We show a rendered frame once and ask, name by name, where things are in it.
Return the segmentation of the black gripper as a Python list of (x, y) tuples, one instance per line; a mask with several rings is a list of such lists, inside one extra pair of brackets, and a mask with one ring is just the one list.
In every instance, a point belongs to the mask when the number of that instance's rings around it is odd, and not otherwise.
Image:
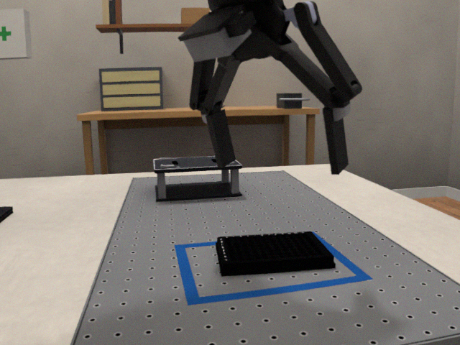
[[(246, 4), (247, 11), (253, 11), (256, 17), (250, 36), (231, 56), (218, 57), (214, 76), (215, 58), (193, 61), (188, 106), (199, 111), (208, 126), (217, 168), (235, 161), (222, 108), (239, 65), (273, 56), (325, 105), (331, 174), (339, 175), (349, 164), (344, 117), (351, 112), (350, 100), (362, 92), (362, 85), (323, 26), (316, 2), (300, 2), (287, 9), (283, 0), (208, 0), (212, 12), (239, 4)], [(290, 22), (300, 29), (329, 77), (287, 34)]]

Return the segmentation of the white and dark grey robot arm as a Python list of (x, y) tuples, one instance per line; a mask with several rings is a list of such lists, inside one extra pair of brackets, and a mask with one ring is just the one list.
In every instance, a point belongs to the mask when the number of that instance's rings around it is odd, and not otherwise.
[(246, 4), (209, 12), (179, 36), (194, 62), (230, 56), (250, 36), (257, 23)]

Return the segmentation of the blue tape rectangle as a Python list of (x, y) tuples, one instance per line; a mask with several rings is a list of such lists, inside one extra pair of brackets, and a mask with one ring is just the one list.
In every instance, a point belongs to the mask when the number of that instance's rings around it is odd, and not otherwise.
[(324, 288), (334, 285), (343, 285), (353, 282), (361, 282), (365, 280), (373, 280), (367, 273), (357, 267), (353, 262), (347, 259), (342, 253), (333, 248), (328, 242), (322, 239), (314, 231), (312, 231), (315, 236), (326, 246), (326, 248), (332, 253), (332, 255), (337, 258), (344, 266), (351, 270), (356, 276), (353, 277), (344, 277), (333, 280), (324, 280), (319, 282), (310, 282), (299, 285), (289, 285), (284, 287), (274, 287), (262, 290), (252, 290), (240, 293), (229, 293), (223, 295), (211, 295), (205, 297), (199, 297), (198, 291), (196, 288), (195, 280), (193, 278), (193, 273), (190, 268), (190, 263), (188, 261), (188, 256), (185, 248), (190, 247), (205, 247), (216, 245), (217, 241), (195, 243), (195, 244), (179, 244), (175, 245), (175, 252), (178, 259), (178, 265), (180, 268), (180, 274), (183, 281), (183, 287), (185, 291), (185, 296), (188, 305), (197, 305), (203, 303), (215, 303), (227, 300), (238, 300), (243, 298), (254, 298), (265, 295), (275, 295), (280, 293), (290, 293), (301, 290), (310, 290), (315, 288)]

